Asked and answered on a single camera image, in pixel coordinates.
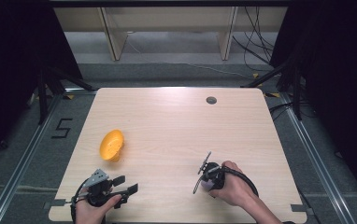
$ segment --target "aluminum rail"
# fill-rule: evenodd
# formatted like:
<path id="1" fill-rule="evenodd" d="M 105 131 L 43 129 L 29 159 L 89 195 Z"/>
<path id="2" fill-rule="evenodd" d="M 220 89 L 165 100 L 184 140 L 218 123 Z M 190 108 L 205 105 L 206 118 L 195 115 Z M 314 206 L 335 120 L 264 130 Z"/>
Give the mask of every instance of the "aluminum rail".
<path id="1" fill-rule="evenodd" d="M 284 104 L 290 102 L 290 98 L 286 92 L 282 92 L 280 96 Z M 306 152 L 315 168 L 316 173 L 319 176 L 319 179 L 321 180 L 322 185 L 324 186 L 324 189 L 326 190 L 328 197 L 330 198 L 330 201 L 334 209 L 336 210 L 339 219 L 341 220 L 342 223 L 348 223 L 348 224 L 356 223 L 350 212 L 347 202 L 345 201 L 340 190 L 336 186 L 335 181 L 330 176 L 330 173 L 328 172 L 326 166 L 324 165 L 324 162 L 322 161 L 318 150 L 313 145 L 313 142 L 310 139 L 309 134 L 307 133 L 307 129 L 305 128 L 303 122 L 296 118 L 296 115 L 294 114 L 292 109 L 288 109 L 287 111 L 290 120 L 292 121 L 295 130 L 297 131 L 302 143 L 304 144 Z"/>
<path id="2" fill-rule="evenodd" d="M 42 139 L 42 136 L 50 123 L 50 118 L 55 110 L 56 106 L 59 104 L 60 100 L 62 99 L 62 95 L 54 95 L 53 99 L 50 103 L 50 112 L 45 118 L 44 122 L 38 125 L 36 128 L 36 132 L 34 133 L 27 149 L 25 149 L 23 155 L 21 156 L 21 160 L 19 161 L 18 165 L 16 166 L 12 176 L 8 180 L 7 184 L 5 185 L 1 195 L 0 195 L 0 222 L 7 211 L 7 208 L 12 201 L 13 196 L 15 195 L 16 189 L 23 178 L 28 165 L 30 164 L 32 158 L 36 153 L 36 148 L 39 142 Z"/>

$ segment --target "wooden table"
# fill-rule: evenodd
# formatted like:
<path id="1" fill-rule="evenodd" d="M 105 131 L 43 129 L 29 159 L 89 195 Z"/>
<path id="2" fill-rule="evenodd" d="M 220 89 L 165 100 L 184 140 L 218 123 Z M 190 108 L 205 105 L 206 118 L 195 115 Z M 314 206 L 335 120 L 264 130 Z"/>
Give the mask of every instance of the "wooden table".
<path id="1" fill-rule="evenodd" d="M 208 97 L 215 97 L 211 105 Z M 104 136 L 120 129 L 121 159 L 103 161 Z M 258 89 L 101 89 L 85 121 L 56 199 L 69 199 L 93 171 L 126 175 L 118 189 L 138 183 L 138 193 L 107 213 L 112 222 L 251 223 L 238 207 L 213 199 L 201 188 L 193 194 L 199 166 L 235 161 L 257 187 L 261 199 L 282 220 L 303 223 L 292 212 L 302 204 L 263 94 Z M 50 219 L 71 220 L 69 204 L 53 206 Z"/>

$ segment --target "orange object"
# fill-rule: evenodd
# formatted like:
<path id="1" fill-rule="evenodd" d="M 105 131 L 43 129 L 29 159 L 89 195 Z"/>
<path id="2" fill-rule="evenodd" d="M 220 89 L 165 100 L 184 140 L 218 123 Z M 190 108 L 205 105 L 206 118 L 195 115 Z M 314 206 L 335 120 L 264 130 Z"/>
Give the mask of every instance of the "orange object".
<path id="1" fill-rule="evenodd" d="M 118 161 L 123 147 L 123 134 L 113 130 L 106 134 L 100 145 L 100 157 L 105 161 Z"/>

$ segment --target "gray floor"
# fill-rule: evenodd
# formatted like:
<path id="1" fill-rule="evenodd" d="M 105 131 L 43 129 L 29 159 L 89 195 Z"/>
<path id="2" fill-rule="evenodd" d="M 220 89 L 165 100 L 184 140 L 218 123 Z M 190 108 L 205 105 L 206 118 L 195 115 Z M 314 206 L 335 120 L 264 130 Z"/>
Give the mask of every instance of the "gray floor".
<path id="1" fill-rule="evenodd" d="M 132 33 L 121 59 L 112 62 L 107 42 L 102 33 L 67 33 L 84 79 L 96 87 L 156 87 L 156 86 L 223 86 L 238 88 L 249 83 L 254 71 L 244 63 L 243 49 L 233 42 L 228 61 L 222 61 L 214 33 Z M 242 43 L 243 34 L 235 34 Z M 276 34 L 263 34 L 272 43 Z M 264 56 L 255 46 L 251 49 Z M 246 54 L 251 68 L 270 69 L 259 59 Z M 275 93 L 278 76 L 259 88 L 265 93 Z M 67 88 L 75 87 L 65 83 Z M 93 94 L 76 94 L 73 99 L 58 102 L 36 151 L 26 167 L 1 223 L 51 223 L 45 204 L 54 199 L 65 167 L 77 142 L 81 127 L 92 104 Z M 265 97 L 269 107 L 282 104 L 279 97 Z M 321 160 L 345 199 L 353 219 L 357 223 L 357 182 L 346 163 L 335 154 L 335 146 L 329 139 L 313 110 L 302 106 L 302 123 L 321 155 Z M 21 156 L 25 153 L 39 119 L 37 101 L 26 110 L 7 141 L 9 148 L 0 150 L 0 194 L 9 182 Z M 341 223 L 332 200 L 323 186 L 307 149 L 299 137 L 288 111 L 280 109 L 272 115 L 283 145 L 293 178 L 305 199 L 313 208 L 321 223 Z M 61 119 L 70 128 L 66 138 L 59 136 L 56 127 Z M 309 215 L 307 223 L 318 223 Z"/>

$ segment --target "human hand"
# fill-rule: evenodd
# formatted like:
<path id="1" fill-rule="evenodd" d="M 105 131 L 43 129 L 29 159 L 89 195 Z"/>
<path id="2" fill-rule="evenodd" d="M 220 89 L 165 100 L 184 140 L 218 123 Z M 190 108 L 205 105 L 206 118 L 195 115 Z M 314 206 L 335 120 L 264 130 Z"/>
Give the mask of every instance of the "human hand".
<path id="1" fill-rule="evenodd" d="M 242 170 L 231 161 L 225 161 L 221 166 L 226 166 L 243 174 Z M 213 189 L 209 192 L 213 197 L 221 198 L 232 206 L 240 206 L 246 209 L 246 205 L 258 198 L 250 186 L 237 176 L 225 174 L 225 184 L 222 189 Z"/>
<path id="2" fill-rule="evenodd" d="M 225 161 L 226 166 L 243 174 L 236 163 Z M 225 173 L 225 183 L 222 189 L 213 189 L 209 192 L 213 197 L 218 197 L 233 206 L 240 206 L 247 211 L 259 224 L 278 224 L 278 218 L 269 210 L 265 203 L 253 193 L 250 186 L 241 178 Z"/>
<path id="3" fill-rule="evenodd" d="M 121 195 L 115 195 L 100 207 L 91 206 L 87 200 L 81 200 L 76 204 L 77 224 L 100 224 L 106 212 L 119 202 Z"/>

